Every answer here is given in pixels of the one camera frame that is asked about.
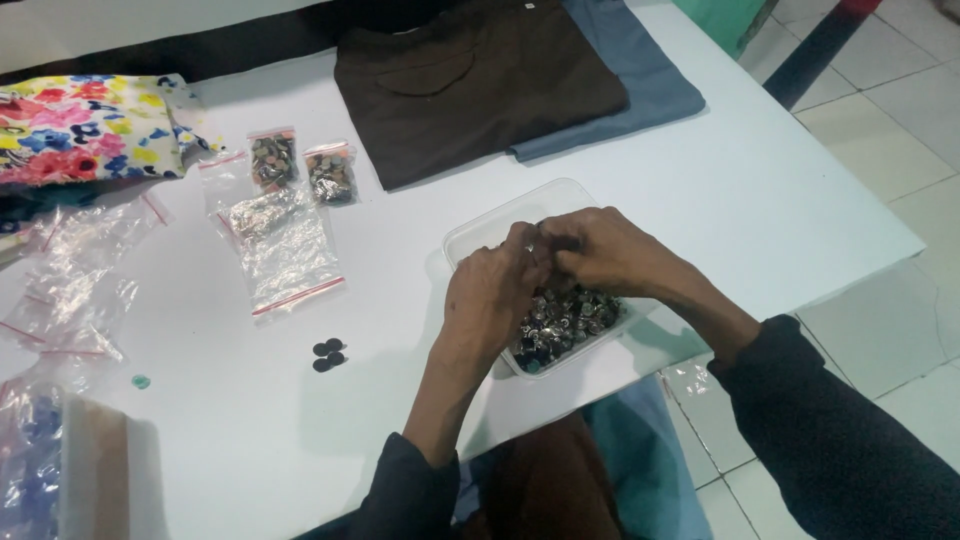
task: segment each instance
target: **white floor tile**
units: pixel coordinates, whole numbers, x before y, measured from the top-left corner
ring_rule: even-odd
[[[786,25],[794,36],[803,39],[816,28],[822,16]],[[938,62],[923,49],[903,37],[875,15],[843,46],[830,63],[840,75],[857,88],[870,88],[916,73]]]
[[[960,471],[960,370],[941,366],[876,400],[930,450]]]
[[[718,479],[697,490],[714,540],[758,540],[730,488]]]
[[[844,375],[840,368],[837,367],[836,362],[833,361],[833,358],[830,357],[829,353],[820,346],[820,343],[817,341],[817,338],[813,336],[813,333],[810,332],[810,329],[806,327],[803,321],[800,323],[800,333],[806,337],[806,339],[813,345],[813,347],[820,353],[820,356],[824,358],[824,367],[827,368],[827,371],[831,372],[833,375],[837,376],[839,380],[842,380],[846,384],[850,384],[850,380],[847,379],[847,376]]]
[[[825,15],[838,3],[838,0],[779,0],[771,15],[780,24],[786,24],[795,20]]]
[[[755,456],[736,428],[730,396],[707,371],[712,357],[712,353],[697,356],[662,373],[713,462],[726,473]]]
[[[797,119],[885,203],[956,174],[861,94],[798,112]]]
[[[960,25],[931,0],[883,0],[876,15],[939,61],[960,58]]]
[[[940,65],[864,95],[960,171],[960,75]]]
[[[777,483],[754,460],[725,476],[756,534],[763,540],[805,540],[805,533],[786,509]]]
[[[939,316],[936,298],[934,283],[907,261],[800,316],[853,386],[875,399],[947,362],[943,345],[958,338],[960,319]]]
[[[707,449],[700,442],[697,433],[693,431],[690,423],[686,420],[680,406],[668,392],[664,393],[666,408],[670,412],[670,420],[673,421],[673,427],[677,431],[677,438],[680,439],[680,448],[684,451],[684,460],[686,468],[690,471],[690,477],[693,479],[694,487],[706,485],[720,477],[720,473],[710,460]]]
[[[890,209],[926,242],[917,265],[948,296],[960,298],[960,176],[898,199]]]
[[[799,44],[800,40],[796,36],[770,18],[747,45],[738,62],[755,81],[763,84]],[[845,81],[832,67],[828,67],[813,82],[804,97],[797,102],[793,111],[816,107],[854,92],[856,88]]]

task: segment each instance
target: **teal cloth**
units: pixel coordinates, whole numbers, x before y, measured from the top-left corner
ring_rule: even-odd
[[[712,540],[656,374],[582,411],[631,537]]]

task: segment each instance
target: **brown fabric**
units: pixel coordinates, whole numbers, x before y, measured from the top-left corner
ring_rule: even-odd
[[[580,412],[506,443],[465,540],[623,537],[613,487]]]
[[[629,104],[559,0],[471,0],[407,34],[352,30],[334,79],[385,189]]]

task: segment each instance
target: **plastic container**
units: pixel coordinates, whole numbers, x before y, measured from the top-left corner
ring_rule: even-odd
[[[569,178],[559,178],[450,231],[444,237],[444,255],[450,263],[450,268],[455,270],[460,260],[478,248],[483,246],[492,248],[499,245],[507,237],[510,226],[517,221],[537,223],[547,217],[596,206],[596,201],[584,191],[582,186]],[[583,357],[588,351],[615,339],[629,327],[646,318],[660,305],[656,300],[649,298],[624,298],[622,301],[627,312],[615,325],[600,335],[592,335],[587,341],[566,353],[559,361],[537,373],[531,374],[520,369],[509,350],[501,353],[500,357],[517,375],[531,380],[543,379]]]

